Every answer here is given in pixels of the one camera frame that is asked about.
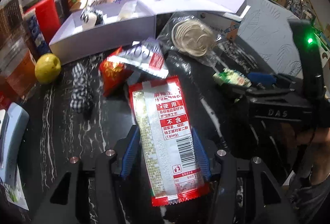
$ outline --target blue gripper pad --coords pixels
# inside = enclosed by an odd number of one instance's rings
[[[127,150],[123,157],[123,165],[120,176],[124,179],[126,179],[126,177],[131,173],[131,169],[139,149],[139,144],[140,144],[140,129],[137,126],[134,130],[131,141],[129,142]]]
[[[191,136],[192,136],[192,141],[194,143],[194,150],[195,150],[195,156],[197,158],[197,162],[199,164],[203,176],[207,181],[209,181],[211,178],[209,158],[205,152],[205,149],[202,145],[202,142],[195,128],[191,129]]]
[[[247,78],[255,83],[261,83],[263,86],[271,86],[273,84],[276,84],[276,78],[273,75],[266,74],[266,73],[260,73],[260,72],[250,72],[247,75]]]

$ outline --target box lid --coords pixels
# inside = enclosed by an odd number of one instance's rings
[[[138,0],[154,14],[175,11],[213,11],[235,14],[245,0]]]

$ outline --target metal screw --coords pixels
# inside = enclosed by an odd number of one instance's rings
[[[259,164],[259,163],[261,163],[261,158],[259,158],[259,157],[253,157],[252,161],[253,161],[255,164]]]
[[[227,153],[224,149],[220,149],[220,150],[217,151],[217,155],[219,155],[219,156],[225,156],[226,154]]]
[[[105,154],[106,154],[107,156],[112,156],[112,155],[115,155],[116,152],[115,152],[113,149],[108,149],[108,150],[105,152]]]
[[[78,162],[78,161],[79,161],[79,158],[76,157],[76,156],[70,158],[70,162],[71,162],[72,164],[75,164],[75,163]]]

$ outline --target barcode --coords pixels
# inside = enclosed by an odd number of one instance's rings
[[[196,164],[192,138],[181,138],[177,140],[177,146],[180,154],[182,167],[188,167]]]

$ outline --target red box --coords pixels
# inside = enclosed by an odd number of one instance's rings
[[[39,27],[44,35],[47,44],[51,41],[52,37],[56,34],[60,28],[60,20],[57,15],[54,0],[42,0],[33,5],[26,12],[36,9],[36,16],[39,22]]]

